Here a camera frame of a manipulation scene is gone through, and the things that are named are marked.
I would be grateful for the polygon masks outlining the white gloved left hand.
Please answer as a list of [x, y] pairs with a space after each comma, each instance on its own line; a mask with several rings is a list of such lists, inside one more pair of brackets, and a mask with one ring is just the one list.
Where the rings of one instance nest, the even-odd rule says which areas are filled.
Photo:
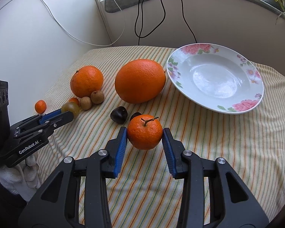
[[35, 152], [15, 167], [0, 168], [0, 184], [11, 194], [20, 195], [26, 202], [31, 200], [41, 186], [37, 158], [38, 153]]

